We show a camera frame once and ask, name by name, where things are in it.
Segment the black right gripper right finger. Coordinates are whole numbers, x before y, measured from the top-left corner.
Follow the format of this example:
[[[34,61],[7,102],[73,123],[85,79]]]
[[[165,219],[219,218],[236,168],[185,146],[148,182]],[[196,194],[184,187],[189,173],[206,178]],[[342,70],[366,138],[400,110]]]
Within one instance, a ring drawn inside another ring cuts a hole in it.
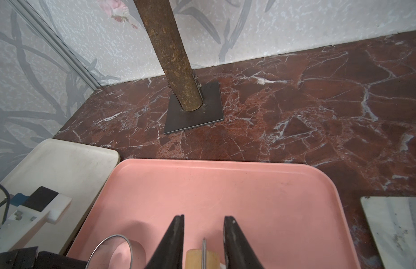
[[[262,269],[263,265],[251,248],[233,216],[224,218],[223,243],[227,269]]]

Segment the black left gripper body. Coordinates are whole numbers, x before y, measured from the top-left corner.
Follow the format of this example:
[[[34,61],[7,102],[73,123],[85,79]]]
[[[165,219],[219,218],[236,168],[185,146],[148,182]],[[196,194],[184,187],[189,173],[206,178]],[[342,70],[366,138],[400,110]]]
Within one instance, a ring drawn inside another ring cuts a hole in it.
[[[87,261],[38,251],[38,247],[0,253],[0,269],[85,269]]]

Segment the pink silicone mat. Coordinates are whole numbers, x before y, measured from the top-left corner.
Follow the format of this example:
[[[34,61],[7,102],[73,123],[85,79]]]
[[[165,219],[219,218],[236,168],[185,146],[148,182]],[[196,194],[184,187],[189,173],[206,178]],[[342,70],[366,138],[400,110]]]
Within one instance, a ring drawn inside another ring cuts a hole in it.
[[[127,159],[118,164],[68,256],[86,261],[108,236],[138,242],[151,258],[168,226],[184,216],[184,249],[207,241],[223,254],[226,216],[238,222],[266,269],[360,266],[338,191],[303,164]]]

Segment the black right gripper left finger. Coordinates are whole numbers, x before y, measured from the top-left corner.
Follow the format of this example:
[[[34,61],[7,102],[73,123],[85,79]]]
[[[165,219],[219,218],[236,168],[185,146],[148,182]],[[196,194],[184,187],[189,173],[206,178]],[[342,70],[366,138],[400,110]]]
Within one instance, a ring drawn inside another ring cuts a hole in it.
[[[173,218],[145,269],[182,269],[184,215]]]

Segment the wooden rolling pin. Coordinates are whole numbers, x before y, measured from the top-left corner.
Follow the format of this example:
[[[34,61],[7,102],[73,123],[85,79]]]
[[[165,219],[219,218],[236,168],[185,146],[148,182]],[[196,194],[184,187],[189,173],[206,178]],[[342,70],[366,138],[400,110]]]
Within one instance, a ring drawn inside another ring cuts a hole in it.
[[[185,269],[221,269],[220,257],[207,248],[207,239],[203,238],[201,249],[191,249],[185,256]]]

